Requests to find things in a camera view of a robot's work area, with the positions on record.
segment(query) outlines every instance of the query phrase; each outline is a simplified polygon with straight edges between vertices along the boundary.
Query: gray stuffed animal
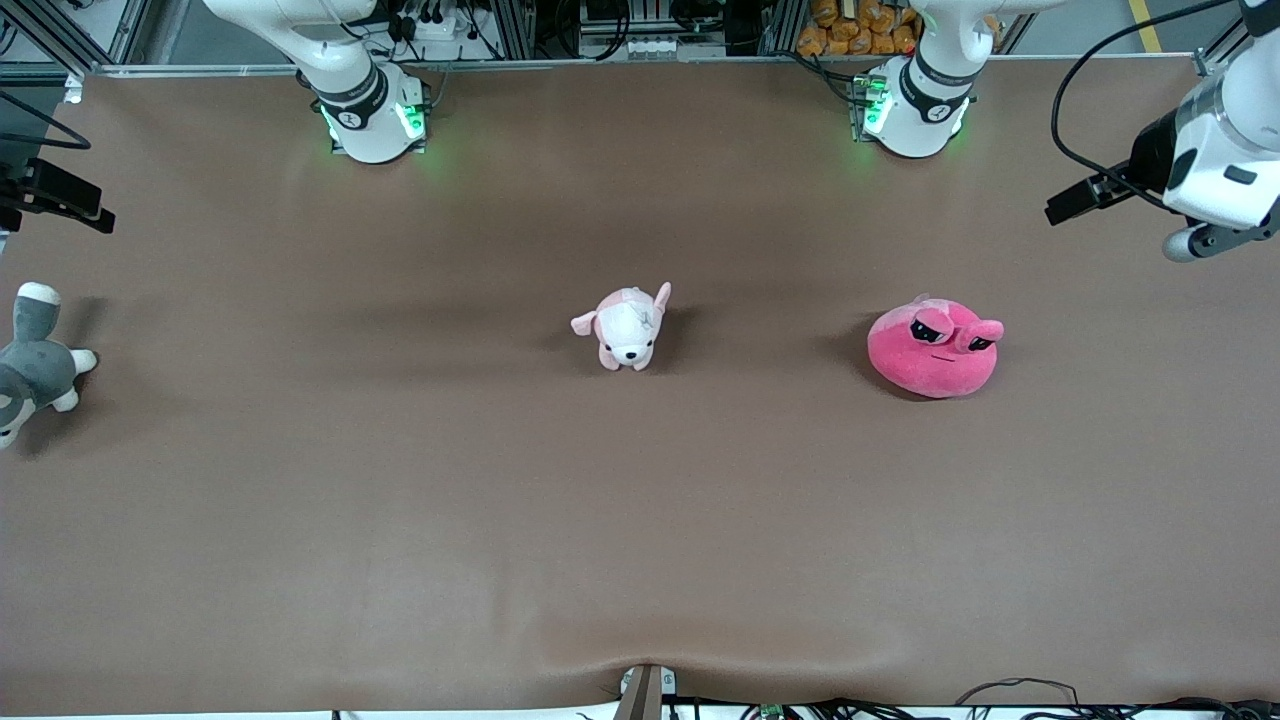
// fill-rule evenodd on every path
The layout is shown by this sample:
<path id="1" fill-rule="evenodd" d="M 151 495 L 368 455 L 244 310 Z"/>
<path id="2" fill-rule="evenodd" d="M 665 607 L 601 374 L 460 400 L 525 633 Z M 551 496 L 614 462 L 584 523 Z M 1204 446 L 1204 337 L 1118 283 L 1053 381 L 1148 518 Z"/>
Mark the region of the gray stuffed animal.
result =
<path id="1" fill-rule="evenodd" d="M 50 405 L 67 413 L 79 404 L 76 377 L 97 365 L 88 350 L 49 340 L 63 299 L 47 284 L 27 283 L 13 304 L 13 342 L 0 350 L 0 450 L 13 445 L 28 418 Z"/>

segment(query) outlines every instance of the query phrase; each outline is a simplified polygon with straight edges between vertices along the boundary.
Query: yellow stripe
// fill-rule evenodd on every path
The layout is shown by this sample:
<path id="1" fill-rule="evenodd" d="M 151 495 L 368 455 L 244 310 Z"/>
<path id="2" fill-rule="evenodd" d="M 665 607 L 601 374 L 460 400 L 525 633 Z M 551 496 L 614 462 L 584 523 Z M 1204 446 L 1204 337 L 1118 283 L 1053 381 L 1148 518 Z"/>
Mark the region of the yellow stripe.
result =
<path id="1" fill-rule="evenodd" d="M 1151 19 L 1151 10 L 1147 9 L 1147 0 L 1129 0 L 1129 10 L 1133 13 L 1133 22 L 1144 23 Z M 1147 53 L 1161 53 L 1160 37 L 1156 35 L 1156 28 L 1144 27 L 1138 31 L 1138 37 L 1142 38 L 1142 49 Z"/>

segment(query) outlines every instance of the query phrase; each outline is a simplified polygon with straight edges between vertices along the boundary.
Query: pink plush toy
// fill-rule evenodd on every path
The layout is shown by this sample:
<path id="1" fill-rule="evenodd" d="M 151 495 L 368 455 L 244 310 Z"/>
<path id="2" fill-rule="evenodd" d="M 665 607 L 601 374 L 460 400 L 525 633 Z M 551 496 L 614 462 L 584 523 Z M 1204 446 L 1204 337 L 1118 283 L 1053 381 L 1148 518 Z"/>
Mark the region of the pink plush toy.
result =
<path id="1" fill-rule="evenodd" d="M 983 320 L 950 300 L 922 295 L 881 315 L 867 336 L 872 365 L 893 384 L 925 397 L 959 397 L 996 369 L 1000 320 Z"/>
<path id="2" fill-rule="evenodd" d="M 600 341 L 600 365 L 605 369 L 630 365 L 634 370 L 644 370 L 653 360 L 653 341 L 658 340 L 669 297 L 671 283 L 662 283 L 658 297 L 639 287 L 622 288 L 570 324 L 582 337 L 595 333 Z"/>

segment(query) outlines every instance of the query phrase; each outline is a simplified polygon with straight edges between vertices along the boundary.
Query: pink ear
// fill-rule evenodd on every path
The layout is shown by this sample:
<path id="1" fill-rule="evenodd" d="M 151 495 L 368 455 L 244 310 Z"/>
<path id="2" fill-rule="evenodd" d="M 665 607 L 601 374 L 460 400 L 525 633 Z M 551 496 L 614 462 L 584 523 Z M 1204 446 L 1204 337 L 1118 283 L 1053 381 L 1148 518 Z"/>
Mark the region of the pink ear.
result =
<path id="1" fill-rule="evenodd" d="M 969 348 L 969 343 L 975 338 L 982 338 L 988 342 L 997 342 L 1005 337 L 1005 324 L 1000 320 L 978 320 L 977 323 L 970 323 L 956 333 L 956 348 L 965 351 Z"/>
<path id="2" fill-rule="evenodd" d="M 659 313 L 667 311 L 667 300 L 671 299 L 671 283 L 662 283 L 658 288 L 658 297 L 653 299 L 653 306 L 658 309 Z"/>
<path id="3" fill-rule="evenodd" d="M 946 313 L 938 310 L 937 307 L 924 307 L 915 314 L 915 320 L 924 323 L 929 329 L 938 331 L 942 333 L 936 342 L 946 342 L 951 337 L 951 331 L 956 329 L 955 323 Z"/>
<path id="4" fill-rule="evenodd" d="M 586 337 L 591 334 L 591 320 L 594 319 L 595 319 L 595 310 L 591 310 L 586 315 L 579 315 L 577 318 L 573 318 L 572 320 L 570 320 L 568 324 L 573 328 L 575 334 Z"/>

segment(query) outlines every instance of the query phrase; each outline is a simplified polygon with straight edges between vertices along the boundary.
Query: stuffed animal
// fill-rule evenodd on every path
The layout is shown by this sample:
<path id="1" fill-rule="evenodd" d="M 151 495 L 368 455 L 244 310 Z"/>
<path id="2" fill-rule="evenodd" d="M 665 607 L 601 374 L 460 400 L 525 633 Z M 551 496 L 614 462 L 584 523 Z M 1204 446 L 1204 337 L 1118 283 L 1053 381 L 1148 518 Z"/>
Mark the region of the stuffed animal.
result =
<path id="1" fill-rule="evenodd" d="M 922 295 L 881 315 L 867 337 L 872 365 L 893 384 L 925 397 L 959 397 L 996 369 L 1000 320 L 983 320 L 951 300 Z"/>
<path id="2" fill-rule="evenodd" d="M 47 284 L 27 283 L 13 304 L 13 342 L 0 350 L 0 448 L 9 447 L 37 410 L 67 413 L 79 404 L 73 382 L 97 365 L 88 350 L 49 340 L 63 300 Z"/>
<path id="3" fill-rule="evenodd" d="M 570 323 L 573 332 L 586 337 L 595 333 L 600 341 L 600 365 L 617 370 L 623 365 L 644 370 L 653 360 L 653 342 L 662 329 L 662 316 L 671 297 L 671 283 L 662 283 L 658 297 L 639 287 L 611 293 L 586 315 Z"/>

